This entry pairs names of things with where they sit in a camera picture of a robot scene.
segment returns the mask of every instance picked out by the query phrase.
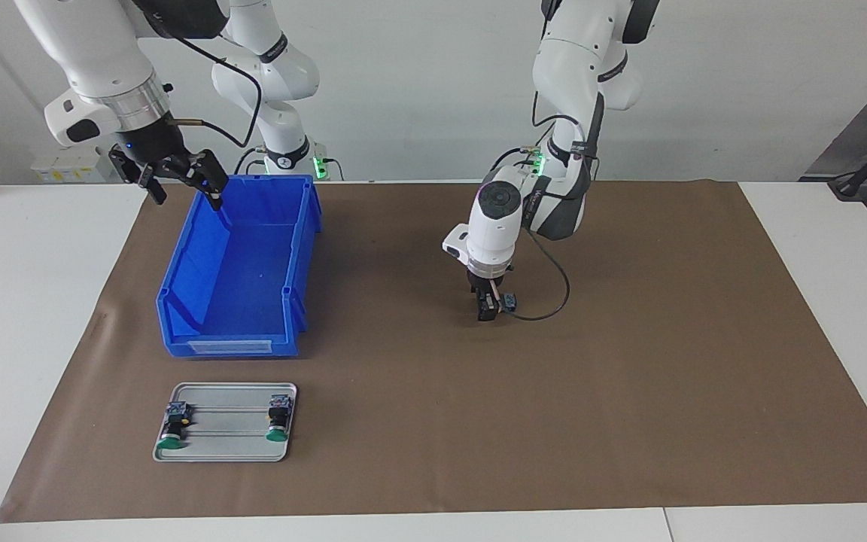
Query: metal tray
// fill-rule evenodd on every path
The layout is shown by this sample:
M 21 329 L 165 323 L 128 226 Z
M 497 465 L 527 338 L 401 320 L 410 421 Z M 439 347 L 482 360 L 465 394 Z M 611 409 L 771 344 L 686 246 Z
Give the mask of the metal tray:
M 287 439 L 282 443 L 266 440 L 269 397 L 274 394 L 288 394 L 294 404 Z M 193 424 L 186 430 L 186 446 L 182 449 L 154 446 L 152 457 L 156 461 L 264 463 L 286 456 L 296 415 L 297 387 L 293 384 L 184 382 L 173 388 L 169 401 L 186 401 L 191 405 Z

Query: green indicator light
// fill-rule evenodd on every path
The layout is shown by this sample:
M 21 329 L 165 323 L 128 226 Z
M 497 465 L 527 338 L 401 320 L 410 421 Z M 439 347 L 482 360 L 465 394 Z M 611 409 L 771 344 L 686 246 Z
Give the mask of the green indicator light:
M 316 169 L 316 178 L 327 178 L 327 165 L 323 164 L 320 157 L 313 157 L 313 168 Z
M 543 174 L 545 163 L 547 163 L 547 158 L 544 157 L 543 152 L 535 151 L 534 152 L 534 175 Z

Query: blue crate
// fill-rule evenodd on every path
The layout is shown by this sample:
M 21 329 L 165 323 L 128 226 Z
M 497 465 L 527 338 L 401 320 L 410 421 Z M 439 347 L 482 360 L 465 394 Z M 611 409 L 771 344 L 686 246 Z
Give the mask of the blue crate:
M 190 207 L 156 298 L 179 358 L 296 356 L 306 273 L 322 212 L 308 175 L 237 175 L 213 212 Z

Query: white table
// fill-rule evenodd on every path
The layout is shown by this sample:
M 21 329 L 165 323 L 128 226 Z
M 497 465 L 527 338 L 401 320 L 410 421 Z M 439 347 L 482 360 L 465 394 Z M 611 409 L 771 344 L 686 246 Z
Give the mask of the white table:
M 743 184 L 867 403 L 867 211 L 826 186 Z M 0 501 L 92 315 L 144 193 L 0 187 Z M 16 409 L 17 418 L 3 412 Z M 0 540 L 867 540 L 867 504 L 0 525 Z

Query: white robot link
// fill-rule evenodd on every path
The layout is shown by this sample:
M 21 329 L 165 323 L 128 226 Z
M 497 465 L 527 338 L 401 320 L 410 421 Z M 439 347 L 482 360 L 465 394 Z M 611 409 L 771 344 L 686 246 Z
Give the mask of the white robot link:
M 255 112 L 270 171 L 322 176 L 317 145 L 306 137 L 297 111 L 285 103 L 313 96 L 320 75 L 313 61 L 289 44 L 269 0 L 14 2 L 68 78 L 69 90 L 45 107 L 53 136 L 71 147 L 114 134 L 110 158 L 118 174 L 148 189 L 157 203 L 166 199 L 157 178 L 176 178 L 209 196 L 213 209 L 219 209 L 228 177 L 212 151 L 186 149 L 179 126 L 214 126 L 172 116 L 166 96 L 172 86 L 160 82 L 137 38 L 175 38 L 199 49 L 189 40 L 224 33 L 227 41 L 250 51 L 230 59 L 213 57 L 216 90 Z M 246 148 L 250 134 L 242 143 L 224 135 Z
M 523 148 L 537 160 L 489 172 L 468 224 L 443 241 L 443 249 L 467 267 L 479 320 L 515 311 L 516 300 L 500 295 L 498 287 L 512 269 L 521 227 L 531 236 L 560 240 L 580 226 L 604 110 L 626 110 L 639 99 L 641 76 L 628 66 L 627 46 L 646 38 L 658 2 L 541 2 L 548 25 L 534 60 L 534 86 L 558 113 L 536 126 L 554 120 L 553 133 L 539 150 Z

